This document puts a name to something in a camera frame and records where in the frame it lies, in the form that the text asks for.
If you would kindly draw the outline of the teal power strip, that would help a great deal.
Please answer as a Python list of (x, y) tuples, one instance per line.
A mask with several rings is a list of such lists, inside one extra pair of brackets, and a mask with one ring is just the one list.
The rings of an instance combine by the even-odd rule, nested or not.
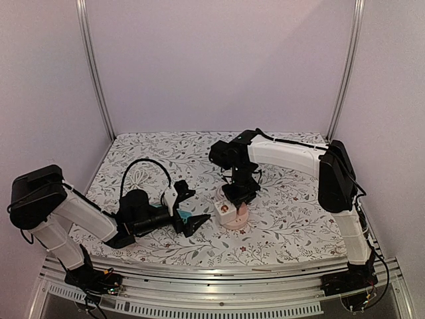
[(160, 204), (150, 205), (147, 211), (149, 217), (154, 220), (155, 224), (161, 226), (177, 224), (180, 227), (185, 224), (185, 221), (189, 217), (191, 217), (190, 212), (176, 208), (173, 208), (173, 215), (170, 215), (169, 208)]

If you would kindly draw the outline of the white cube socket adapter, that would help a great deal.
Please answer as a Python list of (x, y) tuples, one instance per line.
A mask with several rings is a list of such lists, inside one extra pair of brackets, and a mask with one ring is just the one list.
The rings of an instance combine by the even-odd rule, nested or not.
[(215, 215), (221, 225), (233, 222), (237, 217), (236, 207), (227, 199), (214, 203)]

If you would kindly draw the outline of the pink round power socket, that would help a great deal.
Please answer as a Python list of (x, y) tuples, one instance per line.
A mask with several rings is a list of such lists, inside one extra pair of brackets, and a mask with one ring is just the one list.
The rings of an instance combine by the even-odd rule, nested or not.
[[(217, 189), (215, 198), (216, 198), (216, 201), (227, 199), (221, 188)], [(247, 224), (248, 216), (249, 216), (249, 213), (247, 213), (246, 215), (243, 215), (241, 217), (237, 216), (236, 219), (233, 222), (230, 222), (228, 224), (224, 224), (224, 225), (221, 225), (220, 223), (218, 223), (218, 224), (223, 226), (224, 228), (226, 228), (228, 230), (238, 230), (238, 229), (243, 228)]]

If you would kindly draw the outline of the orange usb charger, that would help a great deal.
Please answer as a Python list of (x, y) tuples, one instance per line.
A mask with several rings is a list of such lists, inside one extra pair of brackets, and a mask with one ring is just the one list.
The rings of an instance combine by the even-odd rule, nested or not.
[(246, 215), (248, 213), (248, 207), (247, 204), (242, 203), (241, 206), (237, 209), (237, 215), (239, 217)]

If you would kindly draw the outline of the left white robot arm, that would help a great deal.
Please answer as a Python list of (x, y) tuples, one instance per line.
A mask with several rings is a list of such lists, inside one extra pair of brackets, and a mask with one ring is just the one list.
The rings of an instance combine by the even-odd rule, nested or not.
[(117, 212), (108, 213), (65, 182), (62, 169), (52, 164), (15, 178), (7, 211), (16, 228), (28, 231), (73, 270), (77, 282), (94, 288), (99, 281), (97, 271), (85, 263), (83, 249), (69, 237), (58, 217), (82, 227), (106, 246), (122, 249), (168, 225), (177, 234), (192, 236), (211, 217), (181, 216), (180, 202), (194, 194), (181, 180), (166, 188), (162, 203), (152, 205), (144, 190), (133, 189), (121, 195)]

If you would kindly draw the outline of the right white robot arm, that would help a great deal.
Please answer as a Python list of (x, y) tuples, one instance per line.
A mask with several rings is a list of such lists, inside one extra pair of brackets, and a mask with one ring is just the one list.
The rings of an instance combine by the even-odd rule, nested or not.
[(261, 164), (274, 165), (307, 174), (318, 181), (318, 203), (333, 214), (347, 248), (349, 266), (343, 284), (356, 290), (369, 279), (366, 265), (373, 250), (368, 242), (367, 224), (361, 220), (358, 196), (365, 191), (357, 183), (351, 161), (342, 142), (327, 145), (273, 138), (260, 129), (245, 130), (233, 140), (214, 143), (209, 161), (230, 172), (222, 187), (223, 199), (215, 203), (220, 225), (235, 229), (248, 218), (248, 204), (260, 191), (254, 179)]

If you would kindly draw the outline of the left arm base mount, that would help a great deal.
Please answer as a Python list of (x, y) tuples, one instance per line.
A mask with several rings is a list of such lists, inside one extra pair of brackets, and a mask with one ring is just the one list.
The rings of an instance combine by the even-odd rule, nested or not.
[(74, 269), (66, 269), (65, 283), (78, 287), (92, 294), (117, 294), (122, 290), (123, 276), (115, 273), (113, 268), (96, 270), (93, 267), (88, 251), (80, 245), (83, 254), (83, 265)]

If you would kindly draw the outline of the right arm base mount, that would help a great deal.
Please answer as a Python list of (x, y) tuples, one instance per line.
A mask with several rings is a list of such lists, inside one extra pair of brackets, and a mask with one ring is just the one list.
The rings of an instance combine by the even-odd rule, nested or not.
[(347, 270), (323, 275), (320, 289), (326, 296), (333, 296), (376, 285), (378, 283), (374, 268), (376, 257), (376, 252), (372, 251), (364, 265), (347, 263)]

